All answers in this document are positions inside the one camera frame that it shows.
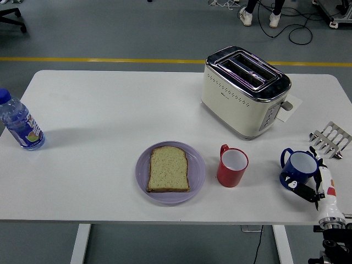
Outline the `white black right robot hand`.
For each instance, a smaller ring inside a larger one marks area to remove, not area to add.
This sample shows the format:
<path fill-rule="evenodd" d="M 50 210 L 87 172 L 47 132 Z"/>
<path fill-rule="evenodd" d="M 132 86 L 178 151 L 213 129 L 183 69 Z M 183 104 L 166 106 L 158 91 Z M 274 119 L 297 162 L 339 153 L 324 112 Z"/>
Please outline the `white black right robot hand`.
<path fill-rule="evenodd" d="M 286 148 L 280 156 L 280 183 L 304 200 L 314 203 L 321 226 L 343 226 L 345 217 L 337 206 L 337 196 L 331 171 L 311 146 L 308 151 Z"/>

